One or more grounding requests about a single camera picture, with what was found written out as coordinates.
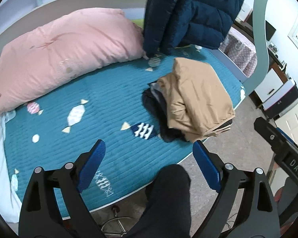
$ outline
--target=black pants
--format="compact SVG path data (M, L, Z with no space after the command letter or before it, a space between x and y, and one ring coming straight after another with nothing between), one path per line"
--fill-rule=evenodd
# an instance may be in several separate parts
M182 166L160 170L147 186L148 203L139 222L126 234L130 238L189 238L191 180Z

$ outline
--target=dark blue puffer jacket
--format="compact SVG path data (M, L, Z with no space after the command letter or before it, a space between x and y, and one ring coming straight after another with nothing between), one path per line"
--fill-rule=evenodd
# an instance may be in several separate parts
M147 0L144 50L168 54L179 44L218 49L244 0Z

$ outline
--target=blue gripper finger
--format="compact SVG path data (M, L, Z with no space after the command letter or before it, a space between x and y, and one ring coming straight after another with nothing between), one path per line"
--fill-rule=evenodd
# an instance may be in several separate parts
M93 180L93 177L106 154L106 145L102 140L98 140L88 152L90 153L82 170L78 173L77 190L82 193L87 189Z
M198 141L193 143L192 151L193 156L207 181L207 184L212 190L215 190L217 193L219 193L222 188L221 174L212 163L210 157L207 155L208 151L205 151Z
M290 143L292 143L292 144L295 144L295 142L286 134L286 133L284 133L280 128L276 128L276 130L278 130L281 134L283 134L284 135L284 137L290 142Z

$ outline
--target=gray floor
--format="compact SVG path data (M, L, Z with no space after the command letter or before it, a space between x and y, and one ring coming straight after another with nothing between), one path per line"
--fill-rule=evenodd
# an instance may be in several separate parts
M236 117L231 130L220 134L218 137L210 138L206 141L205 146L210 152L216 152L224 162L231 162L238 169L253 171L256 167L261 167L267 172L273 152L269 144L253 129L253 123L259 116L262 116L261 111L255 109L251 100L246 98L236 110ZM216 198L216 193L208 187L192 155L184 160L181 165L187 170L192 179L190 190L191 234L194 234L210 210ZM231 216L237 213L241 198L242 193L238 193ZM145 193L141 190L117 203L121 209L118 215L140 218L145 209L145 203ZM93 212L92 215L98 223L103 223L112 218L110 207Z

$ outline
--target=patterned fabric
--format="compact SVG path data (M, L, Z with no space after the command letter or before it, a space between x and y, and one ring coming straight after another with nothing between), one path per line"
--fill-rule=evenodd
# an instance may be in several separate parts
M140 122L130 127L133 135L145 140L149 140L157 135L154 126L149 123Z
M89 188L82 192L89 210L136 191L162 167L190 154L189 142L165 143L158 136L145 140L134 137L129 129L142 122L159 129L157 120L143 107L141 95L147 83L172 70L175 57L210 63L233 105L240 102L240 82L208 50L199 52L191 46L174 49L171 56L158 56L161 62L152 71L146 71L148 60L139 59L78 77L36 99L44 108L41 115L28 113L26 106L17 108L16 117L7 123L5 153L10 179L15 169L19 171L17 195L21 200L35 167L60 168L89 151L98 139L106 143L107 151ZM34 135L39 136L35 143ZM62 216L68 216L60 190L56 190L56 199Z
M27 110L30 114L38 113L40 111L40 105L37 102L28 103Z
M250 77L257 66L255 45L235 28L231 28L219 49Z

